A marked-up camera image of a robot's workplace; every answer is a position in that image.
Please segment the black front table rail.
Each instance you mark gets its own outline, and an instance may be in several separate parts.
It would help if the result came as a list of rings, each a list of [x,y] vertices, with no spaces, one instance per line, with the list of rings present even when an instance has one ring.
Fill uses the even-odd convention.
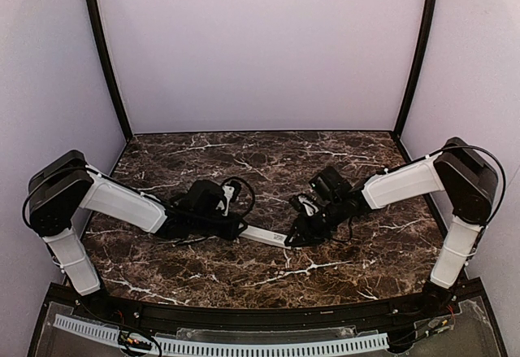
[[[155,332],[180,328],[209,330],[303,330],[355,327],[358,330],[398,331],[414,322],[447,314],[448,306],[420,307],[421,294],[329,307],[226,309],[182,307],[116,298],[98,292],[78,296],[93,316],[118,319],[121,324]]]

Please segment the right black frame post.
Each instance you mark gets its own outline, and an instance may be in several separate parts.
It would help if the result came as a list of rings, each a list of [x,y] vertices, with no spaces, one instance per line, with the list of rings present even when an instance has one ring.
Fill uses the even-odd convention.
[[[401,106],[393,128],[393,135],[400,139],[405,129],[407,119],[413,104],[414,95],[418,86],[419,77],[423,67],[423,60],[427,51],[427,44],[431,33],[431,26],[435,14],[436,0],[424,0],[422,17],[418,30],[418,37],[411,62],[405,92],[401,101]]]

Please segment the left black frame post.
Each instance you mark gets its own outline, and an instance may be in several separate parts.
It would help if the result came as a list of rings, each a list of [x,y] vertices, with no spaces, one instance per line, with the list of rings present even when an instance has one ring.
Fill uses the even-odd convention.
[[[109,92],[110,101],[114,108],[119,127],[126,142],[130,142],[133,138],[133,132],[128,119],[127,112],[124,108],[124,102],[119,92],[115,71],[111,62],[106,36],[102,25],[102,17],[98,4],[98,0],[85,0],[89,21],[93,33],[94,43],[97,49],[97,55],[101,64],[102,73]]]

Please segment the black frame post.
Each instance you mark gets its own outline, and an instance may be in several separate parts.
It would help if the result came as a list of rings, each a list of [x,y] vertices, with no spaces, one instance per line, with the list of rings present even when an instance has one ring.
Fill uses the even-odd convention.
[[[102,25],[102,17],[98,4],[98,0],[85,0],[89,21],[93,33],[94,43],[97,49],[97,55],[101,64],[102,73],[109,92],[110,101],[114,108],[119,127],[126,142],[130,142],[133,138],[133,132],[128,119],[127,112],[124,108],[124,102],[119,92],[115,71],[111,62],[106,36]]]
[[[419,77],[423,67],[423,60],[427,51],[427,44],[431,33],[431,26],[435,14],[436,0],[424,0],[422,17],[418,30],[418,37],[411,62],[405,92],[401,101],[401,106],[393,128],[393,135],[400,139],[405,129],[407,119],[413,104],[414,95],[418,86]]]

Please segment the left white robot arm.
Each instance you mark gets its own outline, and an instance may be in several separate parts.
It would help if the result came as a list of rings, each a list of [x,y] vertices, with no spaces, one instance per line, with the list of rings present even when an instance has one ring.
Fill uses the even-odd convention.
[[[100,291],[102,281],[81,240],[85,231],[75,225],[81,216],[103,214],[181,245],[192,235],[234,240],[253,209],[231,209],[247,186],[236,176],[222,183],[202,179],[162,200],[119,183],[88,164],[82,152],[69,150],[30,179],[22,214],[74,290],[87,296]]]

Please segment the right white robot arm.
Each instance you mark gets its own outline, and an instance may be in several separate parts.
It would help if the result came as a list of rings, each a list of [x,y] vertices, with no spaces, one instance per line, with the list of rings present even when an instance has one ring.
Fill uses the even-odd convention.
[[[451,289],[496,217],[505,197],[506,174],[490,151],[452,137],[428,155],[384,168],[352,184],[328,166],[309,182],[317,194],[291,198],[297,211],[284,244],[315,246],[333,238],[337,228],[373,211],[411,198],[443,196],[451,217],[429,285]]]

